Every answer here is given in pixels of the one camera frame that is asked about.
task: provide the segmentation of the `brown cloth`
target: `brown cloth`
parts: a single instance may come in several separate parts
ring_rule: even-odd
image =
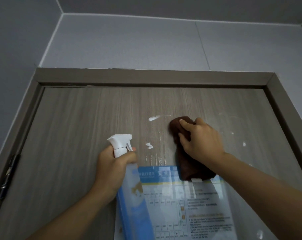
[[[180,171],[180,178],[184,181],[191,181],[191,179],[207,180],[216,176],[206,166],[190,157],[183,149],[178,133],[181,133],[190,141],[191,133],[185,130],[179,123],[179,120],[184,120],[189,124],[195,125],[193,120],[187,116],[178,117],[169,123],[169,130],[173,136],[174,143],[177,145],[176,157]]]

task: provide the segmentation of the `brown door frame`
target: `brown door frame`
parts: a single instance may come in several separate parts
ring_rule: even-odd
[[[45,87],[86,86],[263,89],[302,169],[302,119],[273,72],[37,68],[0,153],[0,190],[12,156],[22,151]]]

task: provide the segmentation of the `dark ceiling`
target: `dark ceiling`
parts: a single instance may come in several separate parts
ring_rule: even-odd
[[[302,0],[59,0],[65,13],[300,24]]]

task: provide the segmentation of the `safety notice poster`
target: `safety notice poster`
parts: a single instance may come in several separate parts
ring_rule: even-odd
[[[219,177],[181,181],[176,166],[139,167],[155,239],[236,240],[232,214]],[[117,209],[114,240],[124,240]]]

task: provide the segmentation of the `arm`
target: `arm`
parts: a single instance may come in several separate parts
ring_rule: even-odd
[[[195,123],[180,121],[191,132],[190,142],[179,135],[185,152],[228,182],[278,239],[302,239],[302,192],[225,153],[220,134]]]
[[[79,239],[97,213],[111,202],[122,185],[128,163],[137,162],[133,152],[113,157],[110,145],[99,155],[97,174],[91,190],[77,203],[32,234],[27,240]]]

